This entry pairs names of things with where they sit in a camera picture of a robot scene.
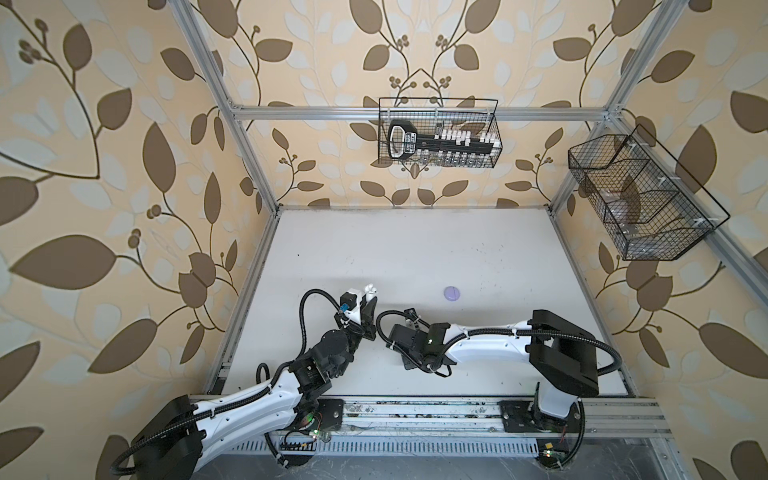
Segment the white round charging case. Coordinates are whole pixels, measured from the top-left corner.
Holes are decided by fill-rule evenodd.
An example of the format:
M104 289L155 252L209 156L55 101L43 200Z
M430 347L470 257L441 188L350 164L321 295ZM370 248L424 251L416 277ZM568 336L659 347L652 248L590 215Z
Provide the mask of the white round charging case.
M365 298L367 301L375 298L378 294L376 287L373 284L368 284L364 288Z

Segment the purple round charging case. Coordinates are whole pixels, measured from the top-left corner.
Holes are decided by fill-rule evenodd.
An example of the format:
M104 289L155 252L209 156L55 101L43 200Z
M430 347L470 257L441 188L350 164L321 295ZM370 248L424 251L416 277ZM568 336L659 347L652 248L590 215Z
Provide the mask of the purple round charging case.
M455 286L447 286L443 291L443 295L450 302L458 301L461 297L460 290Z

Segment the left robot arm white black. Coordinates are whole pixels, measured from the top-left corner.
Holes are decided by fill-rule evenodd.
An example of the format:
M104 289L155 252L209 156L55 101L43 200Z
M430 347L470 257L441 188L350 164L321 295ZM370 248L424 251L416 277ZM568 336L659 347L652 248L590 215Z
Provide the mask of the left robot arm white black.
M331 302L335 328L274 375L236 393L194 402L187 395L155 415L109 467L114 477L189 479L231 448L309 421L318 399L353 362L362 340L376 338L377 290L350 289Z

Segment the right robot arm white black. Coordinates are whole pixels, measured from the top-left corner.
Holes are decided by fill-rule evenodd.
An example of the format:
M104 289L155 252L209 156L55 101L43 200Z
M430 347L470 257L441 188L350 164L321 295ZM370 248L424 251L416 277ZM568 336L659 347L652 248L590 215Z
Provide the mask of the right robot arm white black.
M413 309L386 310L375 319L385 346L400 354L404 368L447 378L452 368L475 361L528 364L539 374L531 416L566 420L583 398L599 395L599 378L619 370L612 346L543 309L514 325L468 327L423 320Z

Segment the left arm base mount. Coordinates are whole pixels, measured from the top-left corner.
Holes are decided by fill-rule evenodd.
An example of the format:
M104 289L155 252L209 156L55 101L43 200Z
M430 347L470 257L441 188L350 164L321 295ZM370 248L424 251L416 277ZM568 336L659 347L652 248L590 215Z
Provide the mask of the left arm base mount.
M327 432L338 431L343 422L345 401L335 397L320 397L302 402L293 411L291 422L278 431Z

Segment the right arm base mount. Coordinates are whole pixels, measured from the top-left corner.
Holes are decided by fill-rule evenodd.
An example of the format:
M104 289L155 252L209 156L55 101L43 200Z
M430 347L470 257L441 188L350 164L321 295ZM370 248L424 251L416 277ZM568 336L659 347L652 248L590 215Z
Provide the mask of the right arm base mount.
M505 433L575 434L585 425L585 413L580 402L571 405L565 419L539 412L533 400L504 400L498 406Z

